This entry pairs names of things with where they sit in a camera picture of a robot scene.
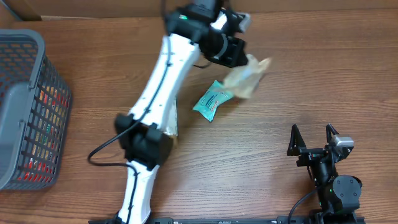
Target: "gray plastic basket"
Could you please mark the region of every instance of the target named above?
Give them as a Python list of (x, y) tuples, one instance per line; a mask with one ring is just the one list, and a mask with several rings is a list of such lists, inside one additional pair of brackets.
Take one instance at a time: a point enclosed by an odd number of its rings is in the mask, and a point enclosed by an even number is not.
[(57, 181), (71, 105), (40, 34), (0, 29), (0, 189)]

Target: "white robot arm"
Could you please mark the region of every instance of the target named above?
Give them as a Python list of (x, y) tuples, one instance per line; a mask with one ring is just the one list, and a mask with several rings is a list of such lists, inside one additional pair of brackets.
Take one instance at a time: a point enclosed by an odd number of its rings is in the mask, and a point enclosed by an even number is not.
[(223, 0), (194, 0), (171, 13), (165, 21), (169, 35), (163, 37), (146, 88), (129, 115), (119, 115), (115, 121), (118, 136), (113, 141), (119, 139), (126, 150), (128, 167), (123, 206), (113, 219), (89, 223), (145, 224), (150, 215), (156, 173), (172, 148), (173, 141), (164, 132), (185, 76), (201, 54), (227, 67), (247, 64), (245, 42), (234, 34), (246, 31), (250, 15), (223, 9), (222, 5)]

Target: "plastic bag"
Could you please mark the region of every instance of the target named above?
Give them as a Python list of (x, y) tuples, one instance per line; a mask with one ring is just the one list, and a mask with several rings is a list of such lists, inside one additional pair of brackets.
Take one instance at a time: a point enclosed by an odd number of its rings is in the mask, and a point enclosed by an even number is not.
[(246, 55), (248, 64), (233, 68), (224, 78), (223, 88), (238, 98), (248, 99), (257, 89), (259, 80), (271, 64), (271, 58), (259, 62), (253, 55)]

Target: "wooden table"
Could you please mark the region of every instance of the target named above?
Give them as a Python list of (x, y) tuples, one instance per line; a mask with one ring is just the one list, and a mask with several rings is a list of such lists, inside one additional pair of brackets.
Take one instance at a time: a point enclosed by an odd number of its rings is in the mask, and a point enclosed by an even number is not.
[[(332, 123), (355, 149), (336, 166), (364, 184), (358, 215), (393, 223), (398, 206), (398, 10), (254, 14), (247, 53), (272, 57), (255, 97), (220, 106), (209, 123), (193, 105), (228, 69), (193, 68), (178, 96), (179, 148), (160, 169), (154, 215), (271, 218), (287, 215), (313, 189), (306, 168), (287, 157), (297, 123), (308, 147), (325, 144)], [(90, 166), (86, 157), (114, 136), (155, 65), (158, 18), (17, 22), (40, 32), (47, 55), (74, 94), (60, 177), (40, 192), (1, 192), (2, 223), (87, 223), (121, 207), (126, 169)], [(101, 162), (124, 161), (112, 144)], [(296, 214), (318, 208), (313, 197)]]

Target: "cardboard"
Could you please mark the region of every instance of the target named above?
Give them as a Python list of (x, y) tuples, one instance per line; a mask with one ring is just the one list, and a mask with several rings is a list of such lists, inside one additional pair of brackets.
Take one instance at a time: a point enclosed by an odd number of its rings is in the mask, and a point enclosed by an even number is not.
[(26, 0), (3, 0), (21, 19), (40, 21), (41, 17), (32, 9)]
[[(167, 0), (168, 10), (191, 0)], [(160, 0), (7, 0), (24, 17), (157, 17)], [(397, 8), (396, 0), (230, 0), (241, 12)]]
[(11, 28), (11, 24), (15, 22), (16, 19), (11, 15), (11, 13), (0, 3), (0, 29)]

